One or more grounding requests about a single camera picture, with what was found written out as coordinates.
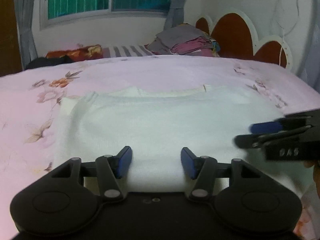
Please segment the person's right hand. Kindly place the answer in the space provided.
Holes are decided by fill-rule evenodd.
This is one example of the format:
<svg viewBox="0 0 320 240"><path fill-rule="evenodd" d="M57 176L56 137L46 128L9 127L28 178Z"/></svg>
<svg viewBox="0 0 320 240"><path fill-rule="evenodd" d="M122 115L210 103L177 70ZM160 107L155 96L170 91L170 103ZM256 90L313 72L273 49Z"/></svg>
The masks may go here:
<svg viewBox="0 0 320 240"><path fill-rule="evenodd" d="M313 168L313 181L316 185L317 195L320 198L320 166L319 161L305 161L306 168Z"/></svg>

